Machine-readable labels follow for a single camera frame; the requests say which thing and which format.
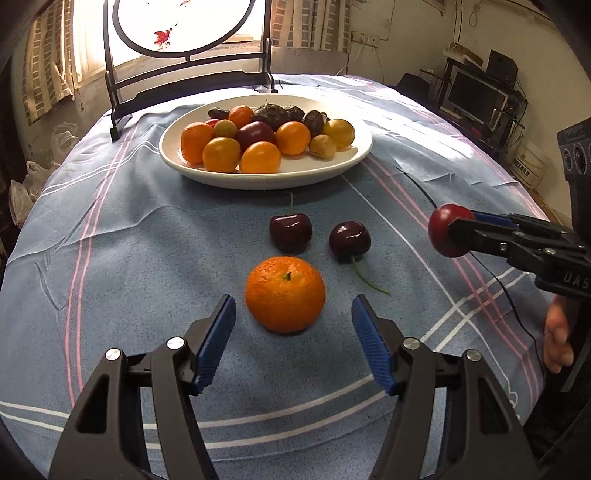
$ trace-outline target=red cherry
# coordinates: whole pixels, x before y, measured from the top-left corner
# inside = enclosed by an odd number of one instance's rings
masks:
[[[455,246],[447,236],[447,227],[457,218],[474,220],[474,214],[471,210],[461,205],[446,203],[437,208],[429,219],[429,238],[431,244],[444,257],[461,257],[466,255],[469,250]]]

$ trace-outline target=finger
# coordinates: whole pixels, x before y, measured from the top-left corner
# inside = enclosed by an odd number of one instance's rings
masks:
[[[566,320],[559,296],[556,296],[548,307],[545,331],[551,332],[559,345],[564,345],[569,337],[569,323]]]
[[[544,348],[544,364],[554,374],[559,374],[562,370],[562,366],[554,362],[552,358],[548,355],[548,351]]]
[[[567,343],[565,345],[557,345],[549,341],[544,344],[544,351],[548,357],[557,364],[566,365],[567,367],[573,364],[573,348]]]

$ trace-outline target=human hand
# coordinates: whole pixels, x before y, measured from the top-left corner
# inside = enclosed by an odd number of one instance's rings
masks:
[[[564,299],[556,295],[548,308],[544,326],[544,363],[554,374],[560,373],[563,366],[573,364],[569,333],[569,324],[564,314]]]

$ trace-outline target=blue tablecloth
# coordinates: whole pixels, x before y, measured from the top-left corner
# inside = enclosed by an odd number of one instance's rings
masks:
[[[318,321],[298,336],[269,333],[251,317],[250,270],[278,255],[268,221],[285,212],[282,191],[239,192],[193,182],[168,168],[158,140],[190,109],[240,95],[196,95],[136,113],[111,143],[103,116],[51,177],[11,255],[0,294],[0,415],[25,454],[47,474],[68,413],[104,352],[150,351],[236,298],[236,326],[213,384],[195,402],[202,434],[223,479],[365,479],[395,400],[372,381],[350,320],[364,293],[376,312],[429,347],[480,350],[522,421],[543,388],[532,339],[491,273],[470,255],[451,260],[430,245],[431,204],[543,217],[525,190],[438,116],[360,77],[278,76],[279,90],[325,96],[370,125],[374,146],[344,175],[294,189],[314,237],[302,258],[326,283]],[[331,256],[332,227],[359,220],[373,244],[361,269],[392,291],[371,290]],[[548,295],[499,258],[480,260],[505,284],[538,339]],[[154,414],[144,396],[148,453],[164,475]],[[441,435],[437,397],[424,469]]]

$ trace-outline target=orange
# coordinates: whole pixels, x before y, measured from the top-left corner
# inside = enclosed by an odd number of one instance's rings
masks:
[[[242,173],[277,173],[281,166],[281,152],[271,142],[256,142],[242,154]]]
[[[285,155],[299,155],[310,143],[310,130],[300,122],[287,122],[275,134],[277,146]]]
[[[233,138],[217,137],[203,149],[203,165],[209,171],[232,173],[240,163],[240,143]]]
[[[252,109],[246,105],[235,106],[232,110],[230,110],[230,115],[228,116],[228,120],[236,125],[236,128],[240,130],[244,125],[248,125],[252,122],[252,116],[254,112]]]
[[[269,330],[298,332],[312,325],[324,307],[324,282],[301,258],[273,257],[252,270],[245,297],[252,316]]]
[[[188,124],[181,134],[181,153],[186,162],[199,165],[203,162],[203,147],[213,138],[213,128],[202,122]]]

